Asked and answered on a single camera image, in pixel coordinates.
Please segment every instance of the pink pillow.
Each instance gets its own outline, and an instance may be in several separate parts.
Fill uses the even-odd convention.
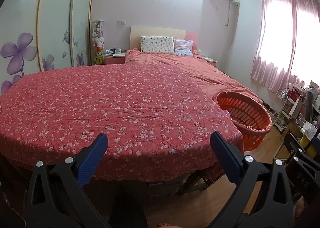
[[[174,49],[190,50],[192,52],[193,41],[174,38]]]

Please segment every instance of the yellow plush toy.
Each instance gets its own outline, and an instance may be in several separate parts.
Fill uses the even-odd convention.
[[[104,56],[102,52],[99,52],[96,57],[94,58],[94,61],[96,62],[96,65],[102,65],[104,61]]]

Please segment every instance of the red floral bedspread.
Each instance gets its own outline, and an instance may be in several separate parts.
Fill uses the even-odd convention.
[[[209,168],[216,162],[209,142],[216,130],[243,149],[225,113],[172,65],[31,74],[0,96],[0,106],[0,153],[25,167],[74,156],[100,132],[109,147],[95,176],[107,180],[164,181]]]

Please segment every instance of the wardrobe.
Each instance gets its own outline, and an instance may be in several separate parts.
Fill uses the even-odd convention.
[[[91,0],[5,0],[0,7],[0,86],[40,71],[90,64]]]

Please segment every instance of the headboard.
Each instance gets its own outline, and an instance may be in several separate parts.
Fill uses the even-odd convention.
[[[198,49],[198,34],[181,29],[168,29],[160,27],[131,26],[130,49],[140,49],[141,36],[165,36],[178,39],[193,40],[193,50]]]

